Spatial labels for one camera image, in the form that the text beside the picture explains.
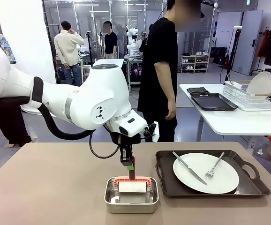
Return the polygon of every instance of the white dish rack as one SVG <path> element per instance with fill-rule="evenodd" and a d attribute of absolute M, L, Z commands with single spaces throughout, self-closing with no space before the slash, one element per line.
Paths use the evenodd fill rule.
<path fill-rule="evenodd" d="M 244 111 L 271 111 L 271 94 L 247 93 L 250 81 L 225 82 L 223 96 Z"/>

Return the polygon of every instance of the shoe rack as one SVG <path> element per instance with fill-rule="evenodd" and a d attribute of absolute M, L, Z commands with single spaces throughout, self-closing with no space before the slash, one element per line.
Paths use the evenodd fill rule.
<path fill-rule="evenodd" d="M 210 55 L 182 55 L 181 56 L 181 72 L 193 72 L 197 73 L 198 70 L 208 70 L 210 61 Z M 197 66 L 204 65 L 206 68 L 196 68 Z M 192 66 L 193 69 L 186 69 L 187 66 Z"/>

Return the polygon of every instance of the blue patterned shirt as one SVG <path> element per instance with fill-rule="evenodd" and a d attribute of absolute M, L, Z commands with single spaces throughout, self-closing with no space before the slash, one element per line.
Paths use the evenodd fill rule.
<path fill-rule="evenodd" d="M 8 44 L 8 41 L 5 39 L 5 37 L 2 34 L 0 34 L 0 48 L 8 56 L 8 60 L 10 64 L 15 64 L 16 61 L 15 61 L 14 54 Z"/>

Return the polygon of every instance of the man's hand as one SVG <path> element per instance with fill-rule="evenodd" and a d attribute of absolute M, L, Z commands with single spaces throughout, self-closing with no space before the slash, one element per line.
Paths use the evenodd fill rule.
<path fill-rule="evenodd" d="M 166 120 L 172 120 L 176 116 L 176 105 L 175 100 L 168 101 L 168 115 L 166 116 Z"/>
<path fill-rule="evenodd" d="M 71 30 L 71 29 L 70 29 L 70 30 L 68 30 L 68 33 L 69 33 L 69 34 L 75 34 L 75 30 Z"/>
<path fill-rule="evenodd" d="M 65 67 L 66 69 L 70 69 L 70 66 L 69 66 L 67 63 L 64 64 L 64 67 Z"/>

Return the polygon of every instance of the plate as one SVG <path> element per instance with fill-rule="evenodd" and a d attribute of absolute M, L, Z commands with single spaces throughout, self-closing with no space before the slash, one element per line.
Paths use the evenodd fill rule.
<path fill-rule="evenodd" d="M 176 159 L 173 164 L 176 177 L 194 190 L 208 194 L 225 194 L 235 190 L 239 185 L 238 173 L 223 159 L 216 166 L 215 175 L 209 179 L 205 177 L 205 174 L 215 165 L 217 157 L 203 153 L 189 153 L 180 157 L 207 183 L 204 185 L 197 180 L 185 165 Z"/>
<path fill-rule="evenodd" d="M 247 93 L 249 94 L 271 94 L 271 73 L 261 72 L 250 81 Z M 255 98 L 265 99 L 267 96 L 257 96 Z"/>

